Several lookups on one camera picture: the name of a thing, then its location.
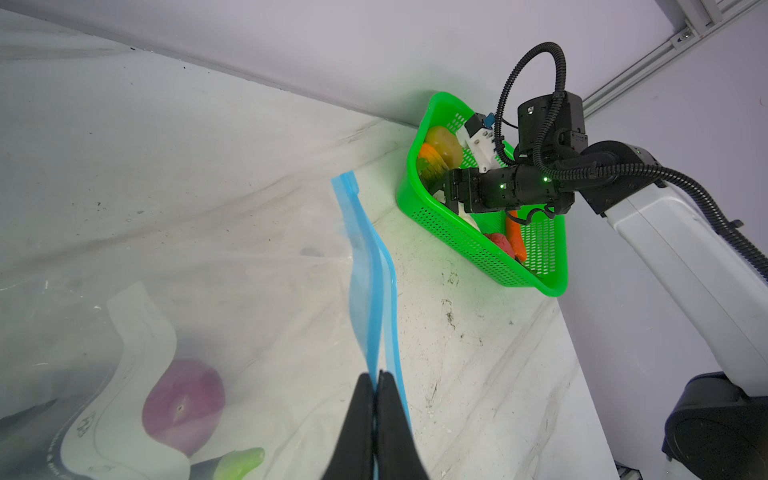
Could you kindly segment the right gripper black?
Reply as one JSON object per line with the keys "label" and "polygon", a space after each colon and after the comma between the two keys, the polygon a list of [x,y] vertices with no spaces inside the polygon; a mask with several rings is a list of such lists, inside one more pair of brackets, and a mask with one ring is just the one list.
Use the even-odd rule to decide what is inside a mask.
{"label": "right gripper black", "polygon": [[569,212],[575,194],[558,184],[535,166],[516,165],[480,173],[478,168],[446,172],[442,190],[444,205],[453,213],[488,213],[544,205],[554,215]]}

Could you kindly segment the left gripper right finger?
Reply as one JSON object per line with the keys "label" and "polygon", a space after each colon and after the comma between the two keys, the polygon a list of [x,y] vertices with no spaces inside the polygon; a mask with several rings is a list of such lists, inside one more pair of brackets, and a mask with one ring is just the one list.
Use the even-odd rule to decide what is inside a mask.
{"label": "left gripper right finger", "polygon": [[427,480],[394,376],[381,371],[375,402],[375,458],[382,480]]}

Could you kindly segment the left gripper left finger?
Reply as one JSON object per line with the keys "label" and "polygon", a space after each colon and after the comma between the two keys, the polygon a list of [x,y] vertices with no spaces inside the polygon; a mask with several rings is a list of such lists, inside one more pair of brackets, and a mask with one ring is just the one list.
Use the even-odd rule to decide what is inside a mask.
{"label": "left gripper left finger", "polygon": [[359,376],[323,480],[374,478],[376,395],[368,373]]}

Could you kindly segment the yellow lemon toy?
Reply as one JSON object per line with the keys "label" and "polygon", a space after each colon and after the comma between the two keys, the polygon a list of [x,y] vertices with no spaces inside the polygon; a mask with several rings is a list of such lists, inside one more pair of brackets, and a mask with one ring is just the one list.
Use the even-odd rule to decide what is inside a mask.
{"label": "yellow lemon toy", "polygon": [[457,169],[461,166],[464,150],[456,135],[448,128],[431,127],[425,136],[425,143],[440,155],[449,169]]}

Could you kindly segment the clear zip bag blue zipper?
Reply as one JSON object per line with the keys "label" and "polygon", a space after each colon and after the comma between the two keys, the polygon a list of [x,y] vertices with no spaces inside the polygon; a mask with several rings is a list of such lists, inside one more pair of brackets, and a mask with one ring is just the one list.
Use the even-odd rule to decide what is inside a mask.
{"label": "clear zip bag blue zipper", "polygon": [[87,400],[117,367],[109,299],[140,282],[177,337],[176,355],[221,376],[226,407],[191,460],[260,447],[244,479],[322,479],[359,376],[396,381],[392,259],[356,176],[312,185],[254,224],[201,239],[146,238],[1,282],[1,419],[59,398]]}

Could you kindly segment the purple onion toy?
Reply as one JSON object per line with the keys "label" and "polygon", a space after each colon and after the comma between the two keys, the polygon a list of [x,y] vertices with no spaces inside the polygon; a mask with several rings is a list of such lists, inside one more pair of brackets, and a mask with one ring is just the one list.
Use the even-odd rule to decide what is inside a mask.
{"label": "purple onion toy", "polygon": [[212,437],[225,406],[223,381],[213,367],[177,359],[148,395],[142,424],[154,440],[192,456]]}

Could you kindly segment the white radish toy green top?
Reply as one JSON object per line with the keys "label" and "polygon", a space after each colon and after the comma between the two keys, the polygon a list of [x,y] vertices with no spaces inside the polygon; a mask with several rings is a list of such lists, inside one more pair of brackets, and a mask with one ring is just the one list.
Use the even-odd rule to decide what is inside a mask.
{"label": "white radish toy green top", "polygon": [[244,479],[260,467],[260,447],[192,462],[226,407],[221,376],[177,357],[176,332],[142,283],[106,308],[122,342],[119,362],[57,433],[50,470],[67,479]]}

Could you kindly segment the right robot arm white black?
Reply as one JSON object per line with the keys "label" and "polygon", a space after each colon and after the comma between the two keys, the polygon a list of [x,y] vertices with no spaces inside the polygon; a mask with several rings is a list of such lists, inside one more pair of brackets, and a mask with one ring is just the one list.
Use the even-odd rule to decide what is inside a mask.
{"label": "right robot arm white black", "polygon": [[670,479],[767,475],[767,259],[695,180],[646,150],[602,141],[446,172],[453,212],[567,212],[575,195],[637,252],[718,363],[692,378],[664,428]]}

